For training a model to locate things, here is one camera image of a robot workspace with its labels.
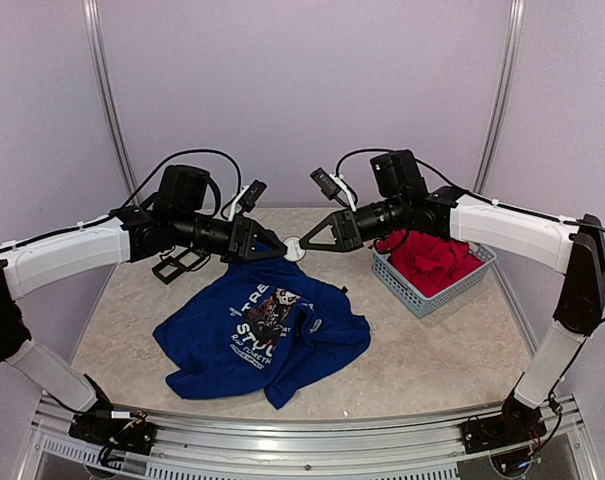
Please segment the blue printed t-shirt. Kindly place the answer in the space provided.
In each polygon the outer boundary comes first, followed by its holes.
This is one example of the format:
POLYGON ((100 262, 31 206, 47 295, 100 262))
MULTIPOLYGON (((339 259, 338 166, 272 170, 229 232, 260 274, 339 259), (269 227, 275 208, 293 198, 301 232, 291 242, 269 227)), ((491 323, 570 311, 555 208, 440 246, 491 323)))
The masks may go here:
POLYGON ((261 390, 276 409, 371 343, 369 323, 343 290, 283 258, 229 265, 153 336, 178 368, 166 383, 180 398, 261 390))

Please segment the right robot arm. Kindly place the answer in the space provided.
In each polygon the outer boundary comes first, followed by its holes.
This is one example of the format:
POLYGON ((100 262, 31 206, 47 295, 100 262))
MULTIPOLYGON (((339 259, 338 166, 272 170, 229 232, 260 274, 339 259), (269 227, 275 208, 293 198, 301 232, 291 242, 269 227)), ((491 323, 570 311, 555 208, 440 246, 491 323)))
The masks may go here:
POLYGON ((533 424, 531 412, 548 397, 605 322, 605 228, 599 219, 553 216, 490 200, 453 182, 428 190, 423 162, 409 150, 372 150, 370 161, 381 200, 365 206, 353 198, 325 217, 289 249, 351 252, 394 232, 421 232, 442 240, 494 247, 563 275, 553 322, 531 364, 516 383, 511 406, 495 419, 493 433, 517 442, 533 424))

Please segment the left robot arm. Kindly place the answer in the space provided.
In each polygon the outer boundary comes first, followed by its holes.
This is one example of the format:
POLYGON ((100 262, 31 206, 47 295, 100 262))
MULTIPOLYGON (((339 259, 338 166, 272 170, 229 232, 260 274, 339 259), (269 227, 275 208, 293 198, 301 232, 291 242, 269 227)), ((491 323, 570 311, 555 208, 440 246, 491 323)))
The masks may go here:
POLYGON ((140 206, 113 210, 59 233, 0 245, 0 362, 21 371, 60 406, 83 415, 84 430, 103 445, 122 424, 102 390, 33 339, 18 300, 59 280, 104 266, 134 263, 184 247, 227 263, 280 258, 286 246, 258 222, 231 213, 201 213, 210 174, 187 165, 167 167, 158 191, 140 206))

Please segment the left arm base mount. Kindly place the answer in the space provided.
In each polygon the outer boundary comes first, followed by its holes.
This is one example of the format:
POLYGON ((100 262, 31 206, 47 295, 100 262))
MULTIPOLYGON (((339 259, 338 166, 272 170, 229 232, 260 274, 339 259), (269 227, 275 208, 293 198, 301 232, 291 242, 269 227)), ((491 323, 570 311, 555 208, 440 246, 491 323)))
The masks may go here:
POLYGON ((142 412, 96 409, 75 414, 69 435, 95 445, 149 455, 156 431, 157 426, 142 412))

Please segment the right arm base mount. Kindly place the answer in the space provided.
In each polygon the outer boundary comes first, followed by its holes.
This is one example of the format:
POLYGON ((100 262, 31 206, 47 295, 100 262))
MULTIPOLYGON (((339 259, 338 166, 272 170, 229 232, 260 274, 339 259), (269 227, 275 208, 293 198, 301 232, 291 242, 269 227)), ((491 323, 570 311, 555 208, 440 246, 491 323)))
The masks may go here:
POLYGON ((547 428, 540 407, 531 408, 511 392, 501 410, 488 417, 470 417, 460 425, 466 454, 540 440, 547 428))

